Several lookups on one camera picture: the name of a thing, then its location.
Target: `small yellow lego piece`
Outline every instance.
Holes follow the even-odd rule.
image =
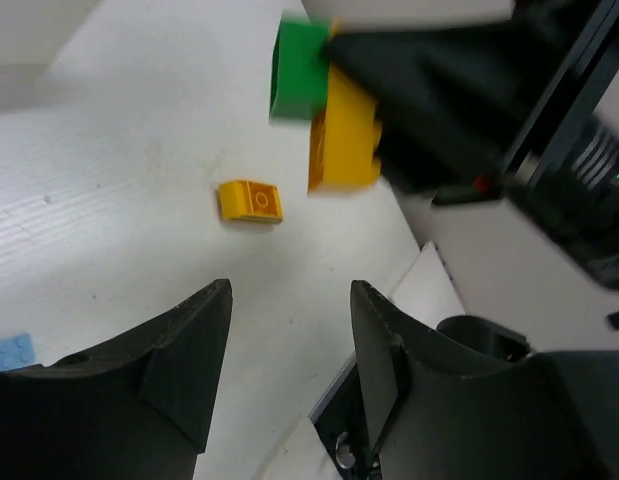
[[[376,102],[333,64],[327,106],[311,123],[309,191],[356,190],[380,177]]]
[[[234,180],[218,189],[223,220],[282,222],[282,206],[275,185]]]

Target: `metal screw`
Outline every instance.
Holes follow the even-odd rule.
[[[350,470],[356,464],[356,457],[351,453],[349,432],[342,432],[336,438],[336,463],[343,470]]]
[[[371,464],[371,469],[369,471],[369,475],[367,476],[367,480],[382,480],[382,470],[380,470],[380,462],[377,458],[375,458]]]

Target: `lego brick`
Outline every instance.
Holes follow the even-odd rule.
[[[283,17],[271,65],[271,118],[311,120],[327,102],[329,24]]]
[[[33,365],[36,353],[28,333],[0,340],[0,372]]]
[[[218,196],[223,220],[282,222],[282,205],[274,185],[234,180],[220,185]]]
[[[311,124],[309,191],[369,187],[380,177],[375,100],[333,64],[328,78],[326,107]]]

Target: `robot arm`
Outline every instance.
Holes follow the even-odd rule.
[[[593,114],[619,69],[619,0],[511,19],[343,32],[323,49],[377,100],[382,174],[434,205],[507,198],[619,291],[619,138]],[[619,328],[619,313],[609,316]]]

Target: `light blue lego brick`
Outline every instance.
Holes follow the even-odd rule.
[[[0,340],[0,372],[28,367],[35,361],[36,353],[28,333]]]

